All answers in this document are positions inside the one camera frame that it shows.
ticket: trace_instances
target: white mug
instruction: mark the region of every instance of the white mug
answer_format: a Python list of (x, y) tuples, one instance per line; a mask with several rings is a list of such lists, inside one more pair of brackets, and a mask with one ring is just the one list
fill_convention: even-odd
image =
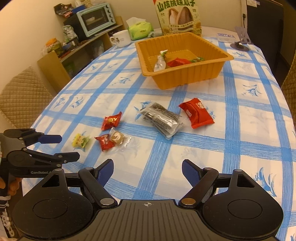
[(124, 47), (131, 43), (131, 38), (129, 36), (128, 30), (122, 30), (113, 34), (110, 38), (111, 43), (116, 44), (117, 47)]

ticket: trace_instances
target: beige chair back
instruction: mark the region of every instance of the beige chair back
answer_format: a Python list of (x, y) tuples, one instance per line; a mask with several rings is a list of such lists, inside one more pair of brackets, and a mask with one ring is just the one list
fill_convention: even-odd
[(30, 128), (52, 99), (30, 66), (4, 87), (0, 112), (15, 128)]
[(281, 90), (291, 111), (294, 126), (296, 126), (296, 52), (289, 73), (281, 86)]

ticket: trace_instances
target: tabletop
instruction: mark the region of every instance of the tabletop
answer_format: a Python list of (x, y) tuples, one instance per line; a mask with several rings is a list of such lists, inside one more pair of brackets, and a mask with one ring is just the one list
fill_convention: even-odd
[[(282, 206), (284, 220), (277, 237), (295, 240), (296, 137), (281, 89), (258, 47), (249, 45), (249, 52), (241, 52), (218, 42), (215, 35), (205, 39), (234, 60), (226, 62), (215, 79), (167, 90), (158, 89), (151, 77), (141, 74), (134, 42), (106, 51), (71, 80), (33, 124), (45, 134), (60, 134), (62, 142), (37, 143), (31, 149), (48, 154), (78, 151), (79, 161), (64, 164), (65, 172), (113, 159), (114, 173), (105, 188), (117, 200), (179, 200), (191, 189), (181, 171), (184, 159), (220, 173), (243, 169)], [(195, 97), (214, 124), (191, 128), (178, 105)], [(185, 126), (172, 139), (165, 139), (139, 118), (138, 110), (151, 102), (186, 118)], [(123, 115), (117, 129), (131, 141), (124, 149), (102, 152), (94, 137), (107, 133), (101, 131), (103, 118), (119, 111)], [(71, 145), (77, 133), (90, 136), (85, 150)], [(38, 181), (24, 179), (24, 194)]]

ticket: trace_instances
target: mug handle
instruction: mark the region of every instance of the mug handle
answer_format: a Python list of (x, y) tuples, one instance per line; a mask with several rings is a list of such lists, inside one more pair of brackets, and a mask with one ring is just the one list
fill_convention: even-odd
[(115, 42), (115, 38), (114, 37), (110, 37), (110, 42), (116, 45), (116, 42)]

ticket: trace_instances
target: red candy wrapper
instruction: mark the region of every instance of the red candy wrapper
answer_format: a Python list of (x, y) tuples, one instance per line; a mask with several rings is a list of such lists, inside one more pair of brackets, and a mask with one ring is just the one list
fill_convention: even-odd
[(105, 134), (100, 137), (95, 137), (95, 139), (100, 142), (102, 151), (108, 150), (115, 146), (115, 144), (110, 140), (109, 134)]
[(184, 102), (180, 104), (179, 107), (188, 115), (193, 129), (214, 123), (213, 118), (198, 98), (193, 98), (188, 102)]
[(106, 116), (103, 125), (102, 125), (102, 130), (109, 130), (112, 127), (117, 127), (121, 118), (121, 111), (117, 115), (111, 115), (111, 116)]
[(184, 58), (176, 58), (167, 63), (169, 67), (176, 67), (184, 64), (192, 64), (192, 62)]

